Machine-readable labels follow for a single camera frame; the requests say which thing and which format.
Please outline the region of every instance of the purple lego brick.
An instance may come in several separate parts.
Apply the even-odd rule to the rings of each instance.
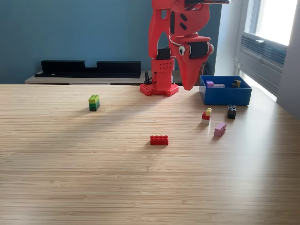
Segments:
[[[214,82],[213,81],[207,81],[206,82],[206,87],[213,88],[214,87]]]
[[[215,128],[215,134],[214,134],[214,136],[220,137],[220,136],[222,136],[225,133],[225,131],[226,131],[226,124],[225,123],[220,123]]]

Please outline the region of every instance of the red robot arm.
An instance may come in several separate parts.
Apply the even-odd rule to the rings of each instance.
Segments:
[[[142,84],[140,91],[146,95],[173,95],[178,92],[172,84],[174,59],[178,61],[184,89],[191,90],[199,76],[201,65],[213,53],[209,37],[198,36],[210,19],[212,3],[228,4],[230,0],[152,0],[153,15],[149,28],[149,56],[152,84]],[[158,41],[165,32],[169,48],[158,49]]]

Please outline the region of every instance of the blue box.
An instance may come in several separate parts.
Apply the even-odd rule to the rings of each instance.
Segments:
[[[240,88],[232,88],[234,79]],[[224,84],[225,88],[207,88],[206,81]],[[201,76],[200,94],[205,105],[249,105],[252,88],[240,76]]]

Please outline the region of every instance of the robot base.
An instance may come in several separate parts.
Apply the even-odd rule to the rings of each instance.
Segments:
[[[176,94],[179,91],[179,86],[176,84],[172,84],[171,88],[169,90],[165,91],[155,91],[153,84],[141,84],[140,85],[140,92],[144,93],[147,96],[151,95],[166,95],[166,96],[172,96],[173,94]]]

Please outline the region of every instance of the red lego brick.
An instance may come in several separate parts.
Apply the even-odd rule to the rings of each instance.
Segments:
[[[206,112],[202,114],[202,120],[210,120],[210,116],[206,115]]]
[[[168,136],[151,136],[150,137],[151,145],[169,145]]]

